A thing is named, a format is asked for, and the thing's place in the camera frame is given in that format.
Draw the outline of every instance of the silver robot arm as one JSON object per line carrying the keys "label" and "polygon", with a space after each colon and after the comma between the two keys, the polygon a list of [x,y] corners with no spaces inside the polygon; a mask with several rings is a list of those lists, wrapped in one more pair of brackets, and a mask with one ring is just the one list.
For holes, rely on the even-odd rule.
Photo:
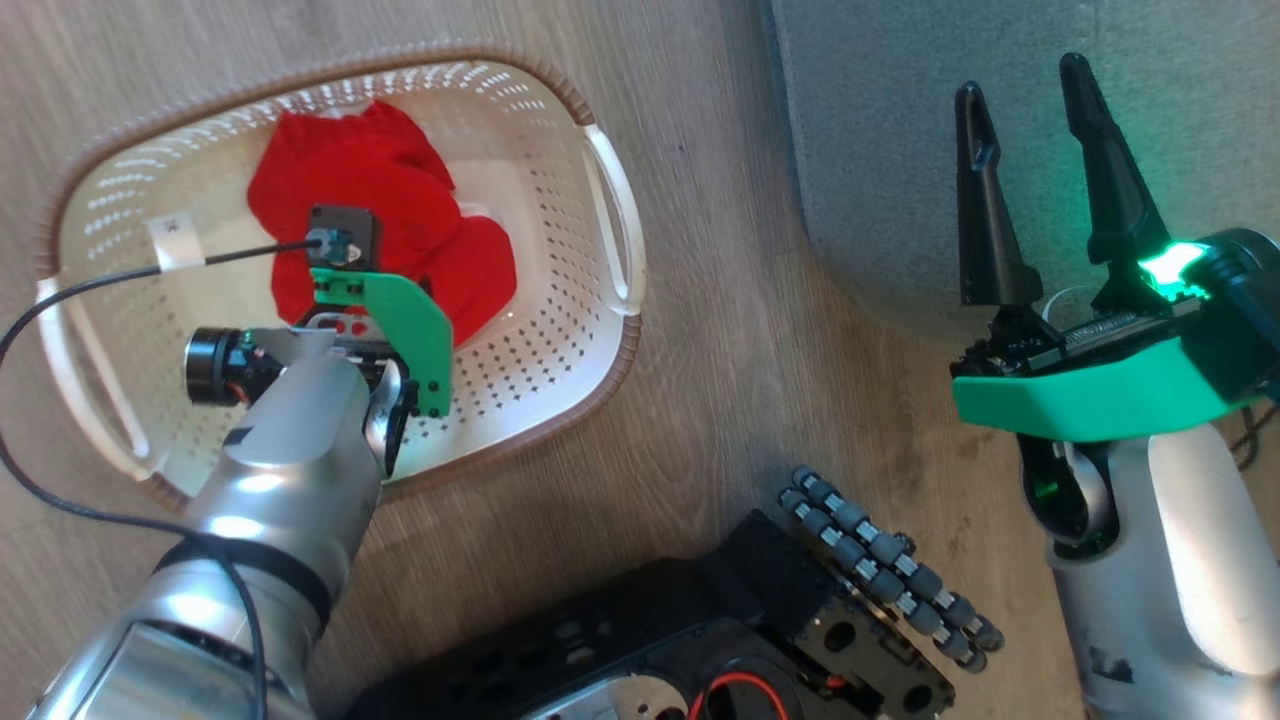
{"label": "silver robot arm", "polygon": [[1037,512],[1092,716],[1280,717],[1280,566],[1217,430],[1062,450],[1082,536],[1117,529],[1076,557]]}
{"label": "silver robot arm", "polygon": [[[334,355],[280,373],[223,443],[184,514],[219,538],[257,607],[273,719],[314,717],[303,675],[387,477],[396,363],[371,393]],[[86,642],[32,720],[251,715],[250,633],[229,578],[193,543],[160,560],[138,597]]]}

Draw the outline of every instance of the basket handle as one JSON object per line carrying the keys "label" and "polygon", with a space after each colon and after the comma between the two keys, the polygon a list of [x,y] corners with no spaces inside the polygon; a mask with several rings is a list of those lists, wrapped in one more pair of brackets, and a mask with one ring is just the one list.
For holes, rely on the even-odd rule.
{"label": "basket handle", "polygon": [[[595,123],[582,126],[582,132],[586,133],[586,143],[591,155],[591,161],[588,163],[590,167],[588,181],[595,200],[596,218],[600,222],[604,256],[609,264],[609,273],[613,275],[613,300],[616,302],[612,305],[623,315],[639,315],[640,306],[644,304],[648,273],[644,259],[644,232],[640,229],[640,210],[636,209],[631,183],[622,170],[622,161],[618,160],[618,154],[613,150],[608,136]],[[605,199],[603,190],[608,190],[608,199]],[[617,218],[621,231],[617,234],[614,234],[611,218]],[[618,247],[618,236],[622,241],[621,249]]]}
{"label": "basket handle", "polygon": [[[36,283],[37,302],[56,291],[58,281],[55,278],[40,281]],[[54,380],[63,396],[63,401],[70,409],[76,423],[83,430],[84,437],[93,445],[93,448],[120,473],[129,475],[137,482],[146,480],[152,473],[138,461],[138,457],[145,456],[148,450],[146,436],[142,434],[142,427],[133,407],[123,400],[123,391],[119,388],[119,382],[115,380],[114,373],[109,372],[104,374],[102,384],[111,397],[116,416],[120,418],[125,432],[131,434],[132,448],[125,447],[118,434],[109,427],[106,419],[102,416],[102,410],[93,400],[93,395],[84,386],[79,363],[72,357],[63,311],[65,310],[69,315],[83,314],[83,309],[78,304],[79,300],[73,297],[40,314],[40,337],[45,346],[45,356],[49,359],[49,368],[54,373]],[[101,373],[102,365],[100,361],[105,361],[105,355],[101,347],[99,347],[96,337],[84,337],[83,340],[86,341],[90,356]]]}

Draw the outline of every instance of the green led light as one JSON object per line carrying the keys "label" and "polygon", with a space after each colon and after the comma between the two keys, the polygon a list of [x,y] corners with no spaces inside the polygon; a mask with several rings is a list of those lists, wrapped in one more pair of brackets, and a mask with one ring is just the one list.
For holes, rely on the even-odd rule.
{"label": "green led light", "polygon": [[1156,284],[1178,284],[1183,282],[1183,270],[1204,255],[1204,246],[1194,242],[1175,242],[1167,250],[1138,263],[1151,273]]}
{"label": "green led light", "polygon": [[1138,261],[1138,265],[1151,275],[1149,284],[1170,302],[1179,297],[1198,295],[1208,297],[1199,287],[1183,279],[1183,270],[1204,256],[1206,247],[1196,242],[1175,242],[1155,258]]}

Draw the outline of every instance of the gray rollers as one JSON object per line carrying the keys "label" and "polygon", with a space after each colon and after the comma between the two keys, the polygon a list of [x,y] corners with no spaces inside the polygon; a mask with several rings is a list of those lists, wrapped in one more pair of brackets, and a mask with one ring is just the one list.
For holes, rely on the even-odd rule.
{"label": "gray rollers", "polygon": [[863,594],[897,610],[906,624],[969,673],[987,667],[987,653],[1005,646],[1005,635],[964,597],[946,589],[938,574],[916,562],[915,543],[870,523],[867,511],[806,466],[796,468],[792,487],[778,503],[818,542],[831,562]]}

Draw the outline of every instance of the wooden floor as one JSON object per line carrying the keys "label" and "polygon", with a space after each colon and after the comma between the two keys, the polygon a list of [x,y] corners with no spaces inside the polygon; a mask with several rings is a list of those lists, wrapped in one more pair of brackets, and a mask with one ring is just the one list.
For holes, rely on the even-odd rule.
{"label": "wooden floor", "polygon": [[[649,243],[631,375],[572,432],[379,510],[312,662],[324,716],[407,662],[657,556],[707,551],[769,506],[800,461],[915,536],[1005,629],[1009,647],[984,675],[943,665],[959,688],[948,717],[1082,716],[1012,438],[961,425],[947,355],[860,316],[809,254],[754,5],[0,1],[5,322],[32,300],[31,210],[59,164],[192,94],[375,46],[495,36],[562,67],[617,145]],[[35,337],[5,369],[0,409],[54,489],[150,509],[87,450]],[[1268,442],[1260,473],[1274,477],[1280,437]],[[1260,487],[1267,507],[1280,500],[1271,488]],[[0,484],[0,716],[24,714],[169,542],[55,515]]]}

